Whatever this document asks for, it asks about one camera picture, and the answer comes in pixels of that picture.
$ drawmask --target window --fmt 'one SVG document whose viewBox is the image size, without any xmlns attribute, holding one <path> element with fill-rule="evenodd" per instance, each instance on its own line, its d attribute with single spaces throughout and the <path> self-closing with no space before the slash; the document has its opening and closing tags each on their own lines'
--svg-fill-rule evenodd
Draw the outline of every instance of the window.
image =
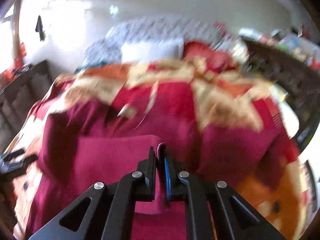
<svg viewBox="0 0 320 240">
<path fill-rule="evenodd" d="M 13 5 L 5 15 L 4 20 L 0 24 L 0 73 L 12 66 L 12 30 L 11 21 L 13 15 Z"/>
</svg>

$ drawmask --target silver screw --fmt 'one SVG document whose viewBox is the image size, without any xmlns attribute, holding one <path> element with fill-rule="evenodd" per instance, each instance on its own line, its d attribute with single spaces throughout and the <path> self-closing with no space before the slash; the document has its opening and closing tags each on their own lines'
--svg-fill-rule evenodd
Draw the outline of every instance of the silver screw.
<svg viewBox="0 0 320 240">
<path fill-rule="evenodd" d="M 96 182 L 93 186 L 95 189 L 102 189 L 104 187 L 102 182 Z"/>
<path fill-rule="evenodd" d="M 189 172 L 187 172 L 187 171 L 181 171 L 181 172 L 179 173 L 179 176 L 182 177 L 182 178 L 187 178 L 187 177 L 189 177 Z"/>
<path fill-rule="evenodd" d="M 141 171 L 134 171 L 132 173 L 132 177 L 134 178 L 140 178 L 142 176 L 142 172 Z"/>
<path fill-rule="evenodd" d="M 217 185 L 220 188 L 225 188 L 227 186 L 227 183 L 223 180 L 220 180 L 220 181 L 218 181 Z"/>
</svg>

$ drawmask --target clothing tag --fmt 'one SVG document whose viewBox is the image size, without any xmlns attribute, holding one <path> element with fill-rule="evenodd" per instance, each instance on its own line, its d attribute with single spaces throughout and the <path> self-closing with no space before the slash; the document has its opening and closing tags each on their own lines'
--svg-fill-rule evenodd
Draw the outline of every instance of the clothing tag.
<svg viewBox="0 0 320 240">
<path fill-rule="evenodd" d="M 129 104 L 125 104 L 117 116 L 124 116 L 130 119 L 134 117 L 137 112 L 138 111 L 136 110 L 136 108 L 134 108 L 133 106 L 130 106 Z"/>
</svg>

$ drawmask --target red pillow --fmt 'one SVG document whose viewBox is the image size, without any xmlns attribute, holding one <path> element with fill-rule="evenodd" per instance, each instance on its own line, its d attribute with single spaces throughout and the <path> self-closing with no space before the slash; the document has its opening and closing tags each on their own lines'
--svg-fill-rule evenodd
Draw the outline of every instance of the red pillow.
<svg viewBox="0 0 320 240">
<path fill-rule="evenodd" d="M 226 70 L 235 70 L 231 56 L 222 51 L 210 49 L 210 45 L 200 41 L 189 41 L 184 45 L 183 58 L 205 57 L 207 71 L 221 73 Z"/>
</svg>

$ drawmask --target triangular cutout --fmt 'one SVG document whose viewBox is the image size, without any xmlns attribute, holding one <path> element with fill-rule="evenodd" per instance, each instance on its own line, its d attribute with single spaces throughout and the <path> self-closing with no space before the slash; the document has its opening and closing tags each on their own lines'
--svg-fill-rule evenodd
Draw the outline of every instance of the triangular cutout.
<svg viewBox="0 0 320 240">
<path fill-rule="evenodd" d="M 259 224 L 259 219 L 235 196 L 230 197 L 230 204 L 242 230 Z"/>
<path fill-rule="evenodd" d="M 91 198 L 84 198 L 74 209 L 72 209 L 59 221 L 59 224 L 73 232 L 78 231 L 90 202 Z"/>
</svg>

